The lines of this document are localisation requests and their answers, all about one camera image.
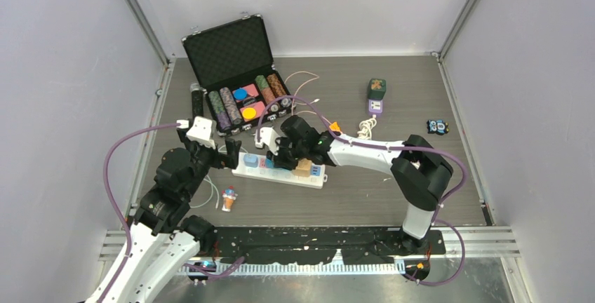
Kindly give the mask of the beige cube socket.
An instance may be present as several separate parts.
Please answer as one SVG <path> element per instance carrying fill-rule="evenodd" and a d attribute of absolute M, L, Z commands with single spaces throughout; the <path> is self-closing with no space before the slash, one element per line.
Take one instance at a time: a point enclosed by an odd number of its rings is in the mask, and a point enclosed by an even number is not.
<path fill-rule="evenodd" d="M 293 174 L 298 177 L 309 177 L 311 175 L 312 162 L 309 159 L 300 159 L 297 162 Z"/>

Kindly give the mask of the dark green cube socket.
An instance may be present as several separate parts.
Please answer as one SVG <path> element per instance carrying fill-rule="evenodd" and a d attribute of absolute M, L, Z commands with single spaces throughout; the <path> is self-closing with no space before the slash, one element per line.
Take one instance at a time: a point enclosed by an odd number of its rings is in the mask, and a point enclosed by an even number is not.
<path fill-rule="evenodd" d="M 387 91 L 387 82 L 384 79 L 372 78 L 368 82 L 366 96 L 368 100 L 383 100 Z"/>

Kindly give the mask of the light blue charger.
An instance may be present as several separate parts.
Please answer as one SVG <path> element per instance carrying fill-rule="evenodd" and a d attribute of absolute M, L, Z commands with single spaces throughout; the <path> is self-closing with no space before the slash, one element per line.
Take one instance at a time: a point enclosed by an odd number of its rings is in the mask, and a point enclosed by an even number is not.
<path fill-rule="evenodd" d="M 258 155 L 255 155 L 255 154 L 244 154 L 243 162 L 244 162 L 244 165 L 248 168 L 258 168 L 259 167 L 259 157 L 258 157 Z"/>

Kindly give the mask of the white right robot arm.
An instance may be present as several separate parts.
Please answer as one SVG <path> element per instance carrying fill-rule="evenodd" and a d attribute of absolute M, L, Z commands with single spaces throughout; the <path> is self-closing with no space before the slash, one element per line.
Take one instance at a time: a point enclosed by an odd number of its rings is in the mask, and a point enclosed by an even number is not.
<path fill-rule="evenodd" d="M 261 128 L 255 139 L 268 148 L 274 167 L 295 170 L 307 159 L 317 165 L 353 166 L 391 175 L 408 202 L 397 238 L 407 253 L 428 246 L 427 235 L 439 202 L 453 176 L 453 167 L 419 135 L 405 141 L 363 140 L 337 131 L 317 131 L 303 118 L 292 116 L 281 130 Z"/>

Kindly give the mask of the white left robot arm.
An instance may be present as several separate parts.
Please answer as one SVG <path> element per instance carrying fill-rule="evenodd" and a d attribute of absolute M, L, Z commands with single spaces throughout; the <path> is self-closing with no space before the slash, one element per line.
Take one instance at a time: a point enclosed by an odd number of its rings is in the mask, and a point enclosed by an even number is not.
<path fill-rule="evenodd" d="M 88 302 L 153 302 L 189 259 L 214 251 L 215 227 L 188 215 L 190 202 L 211 168 L 234 169 L 241 142 L 226 151 L 186 140 L 168 150 L 156 169 L 154 186 L 141 198 L 129 236 Z"/>

